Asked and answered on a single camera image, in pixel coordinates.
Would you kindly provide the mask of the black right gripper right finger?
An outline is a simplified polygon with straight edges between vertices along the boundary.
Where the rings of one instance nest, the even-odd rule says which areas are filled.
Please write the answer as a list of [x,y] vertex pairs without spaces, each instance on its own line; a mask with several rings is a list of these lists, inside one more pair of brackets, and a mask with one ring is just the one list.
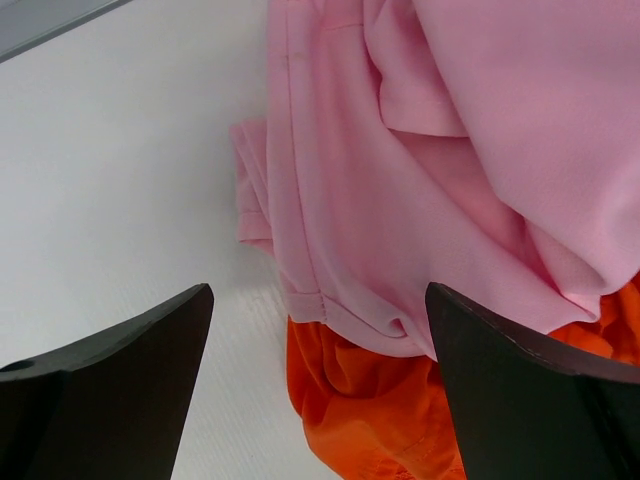
[[467,478],[638,478],[638,368],[440,283],[425,304]]

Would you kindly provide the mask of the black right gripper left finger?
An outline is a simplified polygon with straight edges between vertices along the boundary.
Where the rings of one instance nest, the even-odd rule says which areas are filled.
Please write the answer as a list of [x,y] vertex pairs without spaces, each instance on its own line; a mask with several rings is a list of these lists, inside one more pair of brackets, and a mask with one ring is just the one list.
[[171,477],[214,307],[195,285],[1,370],[4,479]]

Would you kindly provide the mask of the pink t shirt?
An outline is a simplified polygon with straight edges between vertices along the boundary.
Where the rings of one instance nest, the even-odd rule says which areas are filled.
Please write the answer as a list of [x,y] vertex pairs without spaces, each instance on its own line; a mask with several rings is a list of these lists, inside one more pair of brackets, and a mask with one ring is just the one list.
[[541,333],[639,269],[635,1],[272,1],[238,237],[293,320],[433,356],[432,283]]

